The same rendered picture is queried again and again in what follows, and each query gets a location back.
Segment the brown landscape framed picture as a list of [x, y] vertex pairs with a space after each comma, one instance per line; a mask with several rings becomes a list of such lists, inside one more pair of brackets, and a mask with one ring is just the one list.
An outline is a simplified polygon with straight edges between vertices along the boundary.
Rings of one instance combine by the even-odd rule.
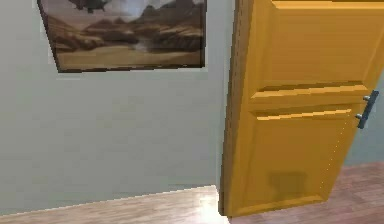
[[207, 0], [36, 0], [60, 73], [202, 68]]

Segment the yellow wooden room door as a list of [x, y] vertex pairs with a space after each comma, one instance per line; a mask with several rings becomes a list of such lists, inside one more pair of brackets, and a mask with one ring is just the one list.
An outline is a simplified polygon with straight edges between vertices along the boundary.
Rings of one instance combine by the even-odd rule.
[[235, 0], [220, 214], [327, 201], [383, 70], [384, 0]]

